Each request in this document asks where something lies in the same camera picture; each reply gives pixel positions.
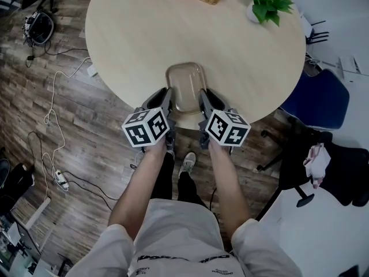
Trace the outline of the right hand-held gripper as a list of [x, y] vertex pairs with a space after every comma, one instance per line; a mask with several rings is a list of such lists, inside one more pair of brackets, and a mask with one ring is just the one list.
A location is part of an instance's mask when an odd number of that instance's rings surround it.
[[199, 123], [200, 148], [208, 149], [210, 139], [223, 147], [241, 147], [251, 130], [244, 117], [232, 112], [228, 102], [213, 89], [201, 89], [198, 101], [206, 118]]

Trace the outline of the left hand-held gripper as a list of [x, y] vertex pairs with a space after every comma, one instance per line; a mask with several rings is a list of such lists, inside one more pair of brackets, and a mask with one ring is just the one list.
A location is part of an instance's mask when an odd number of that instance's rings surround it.
[[137, 107], [126, 118], [122, 130], [133, 148], [156, 145], [164, 137], [167, 150], [174, 149], [175, 121], [169, 119], [173, 95], [172, 88], [162, 88], [148, 97], [143, 106]]

